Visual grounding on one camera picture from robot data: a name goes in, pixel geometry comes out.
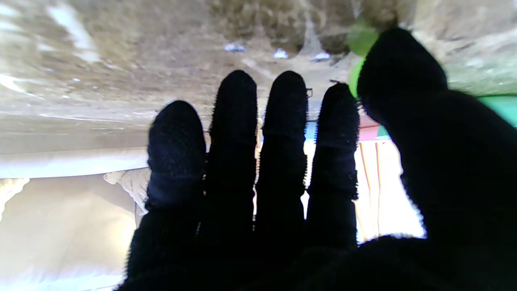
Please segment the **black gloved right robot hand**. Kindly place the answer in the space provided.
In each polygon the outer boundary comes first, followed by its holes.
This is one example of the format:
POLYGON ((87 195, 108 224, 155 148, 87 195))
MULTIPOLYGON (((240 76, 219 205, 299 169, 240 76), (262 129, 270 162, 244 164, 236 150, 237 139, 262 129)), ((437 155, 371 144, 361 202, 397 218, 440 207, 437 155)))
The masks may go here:
POLYGON ((186 101, 155 117, 147 214, 118 290, 515 291, 516 128, 451 90, 399 27, 371 47, 357 94, 399 151, 424 239, 357 243, 359 110, 347 84, 324 95, 306 189, 303 78, 273 82, 257 161, 256 83, 235 70, 216 95, 209 150, 186 101))

